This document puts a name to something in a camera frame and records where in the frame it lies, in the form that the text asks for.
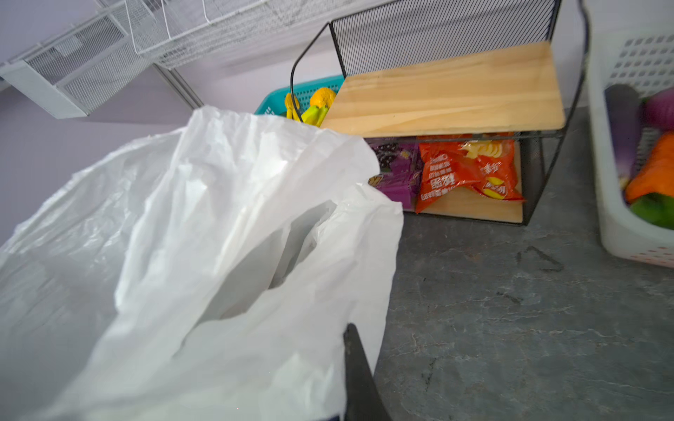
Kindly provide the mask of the white plastic grocery bag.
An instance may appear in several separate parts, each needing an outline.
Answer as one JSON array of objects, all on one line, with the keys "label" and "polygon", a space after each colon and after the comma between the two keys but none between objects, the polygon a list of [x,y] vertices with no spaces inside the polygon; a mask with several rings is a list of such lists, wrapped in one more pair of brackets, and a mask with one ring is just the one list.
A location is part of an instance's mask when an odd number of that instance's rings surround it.
[{"label": "white plastic grocery bag", "polygon": [[357,136],[205,107],[1,248],[4,420],[333,420],[386,326],[400,203]]}]

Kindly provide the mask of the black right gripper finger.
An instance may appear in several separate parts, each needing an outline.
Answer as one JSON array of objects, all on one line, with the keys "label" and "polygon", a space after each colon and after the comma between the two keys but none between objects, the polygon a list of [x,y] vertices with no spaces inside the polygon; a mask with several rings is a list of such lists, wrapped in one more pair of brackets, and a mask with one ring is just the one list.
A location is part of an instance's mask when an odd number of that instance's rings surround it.
[{"label": "black right gripper finger", "polygon": [[344,419],[346,421],[392,421],[378,393],[355,324],[348,324],[343,334],[343,342],[347,393]]}]

